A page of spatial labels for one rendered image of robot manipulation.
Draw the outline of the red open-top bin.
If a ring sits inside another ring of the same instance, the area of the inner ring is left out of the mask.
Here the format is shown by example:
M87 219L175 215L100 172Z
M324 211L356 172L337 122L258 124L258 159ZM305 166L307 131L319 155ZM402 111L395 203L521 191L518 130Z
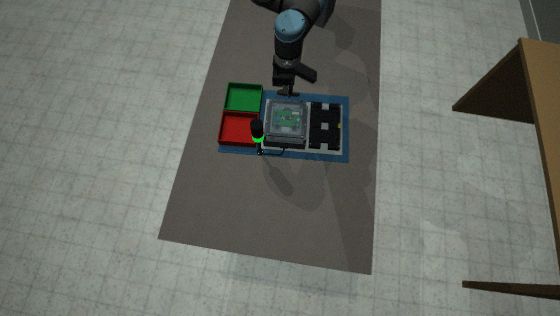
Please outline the red open-top bin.
M250 128L254 118L259 118L259 113L223 110L217 140L219 145L256 148Z

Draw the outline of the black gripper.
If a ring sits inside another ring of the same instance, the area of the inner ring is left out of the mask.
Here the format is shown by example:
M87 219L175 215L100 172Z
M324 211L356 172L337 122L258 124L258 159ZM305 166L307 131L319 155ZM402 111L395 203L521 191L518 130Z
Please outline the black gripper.
M284 69L278 66L275 62L275 55L273 56L273 76L272 86L283 87L278 89L279 93L287 94L288 98L292 96L295 74L287 71L291 69Z

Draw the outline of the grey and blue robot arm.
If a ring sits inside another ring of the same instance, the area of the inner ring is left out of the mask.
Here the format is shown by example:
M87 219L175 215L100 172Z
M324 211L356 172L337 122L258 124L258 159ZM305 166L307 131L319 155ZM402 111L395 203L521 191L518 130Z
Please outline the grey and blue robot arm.
M324 0L251 1L257 6L279 14L274 25L276 63L280 67L287 69L294 68L300 63L296 68L288 71L312 84L315 83L317 81L317 71L302 64L300 61L303 40L316 20L321 16L324 9Z

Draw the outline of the green bin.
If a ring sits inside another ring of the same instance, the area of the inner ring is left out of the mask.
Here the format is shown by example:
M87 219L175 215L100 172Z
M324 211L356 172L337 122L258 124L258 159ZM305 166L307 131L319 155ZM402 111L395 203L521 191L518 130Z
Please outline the green bin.
M223 110L259 113L260 117L262 95L263 84L228 82Z

